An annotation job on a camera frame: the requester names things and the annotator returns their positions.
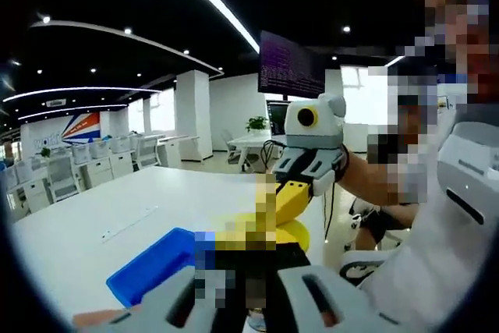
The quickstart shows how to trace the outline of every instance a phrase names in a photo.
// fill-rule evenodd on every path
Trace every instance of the green plant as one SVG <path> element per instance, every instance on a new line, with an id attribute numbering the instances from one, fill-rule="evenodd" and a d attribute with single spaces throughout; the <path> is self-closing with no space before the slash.
<path id="1" fill-rule="evenodd" d="M 48 147 L 42 148 L 40 155 L 43 156 L 44 158 L 49 158 L 50 157 L 50 148 L 48 148 Z"/>
<path id="2" fill-rule="evenodd" d="M 252 117 L 246 123 L 246 130 L 249 132 L 251 129 L 263 130 L 267 125 L 267 119 L 263 116 Z"/>

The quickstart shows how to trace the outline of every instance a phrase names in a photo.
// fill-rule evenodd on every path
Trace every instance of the robot eye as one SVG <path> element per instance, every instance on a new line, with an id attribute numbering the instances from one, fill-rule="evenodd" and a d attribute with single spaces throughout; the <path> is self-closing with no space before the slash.
<path id="1" fill-rule="evenodd" d="M 317 121 L 315 111 L 310 108 L 302 108 L 298 111 L 298 122 L 303 126 L 313 126 Z"/>

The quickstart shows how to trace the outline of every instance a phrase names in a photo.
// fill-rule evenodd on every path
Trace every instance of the blue tray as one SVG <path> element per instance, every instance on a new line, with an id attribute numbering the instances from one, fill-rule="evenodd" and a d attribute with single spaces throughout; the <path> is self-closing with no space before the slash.
<path id="1" fill-rule="evenodd" d="M 187 265 L 194 265 L 194 233 L 174 228 L 106 281 L 125 307 L 135 306 L 144 294 Z"/>

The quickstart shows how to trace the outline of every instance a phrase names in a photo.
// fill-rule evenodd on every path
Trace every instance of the ceiling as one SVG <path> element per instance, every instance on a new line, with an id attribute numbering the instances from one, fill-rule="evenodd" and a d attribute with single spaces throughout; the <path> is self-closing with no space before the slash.
<path id="1" fill-rule="evenodd" d="M 223 1 L 257 41 L 262 30 L 279 34 L 326 55 L 332 69 L 340 64 L 383 65 L 396 55 L 396 47 L 413 44 L 424 28 L 423 8 L 414 0 Z M 218 68 L 225 76 L 258 69 L 257 53 L 207 0 L 4 0 L 2 7 L 7 17 L 2 17 L 0 36 L 0 99 L 60 87 L 164 90 L 175 85 L 176 75 L 192 69 L 212 78 L 221 75 Z M 44 25 L 43 16 L 51 22 Z M 129 27 L 133 32 L 115 35 L 58 26 L 56 20 L 118 32 Z M 351 33 L 342 32 L 345 25 Z M 188 49 L 189 57 L 200 62 L 136 41 L 135 36 L 180 52 Z M 71 108 L 127 104 L 148 95 L 89 90 L 22 97 L 2 103 L 0 133 L 19 127 L 25 121 L 19 117 L 46 110 L 42 102 L 48 100 L 65 98 Z"/>

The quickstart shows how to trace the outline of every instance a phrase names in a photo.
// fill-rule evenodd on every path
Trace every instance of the computer screen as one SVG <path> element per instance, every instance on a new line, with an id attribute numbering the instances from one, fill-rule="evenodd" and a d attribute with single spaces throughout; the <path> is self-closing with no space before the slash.
<path id="1" fill-rule="evenodd" d="M 259 92 L 316 98 L 325 90 L 325 75 L 322 55 L 262 31 Z"/>
<path id="2" fill-rule="evenodd" d="M 285 135 L 284 121 L 289 103 L 289 101 L 267 101 L 268 117 L 273 136 Z"/>

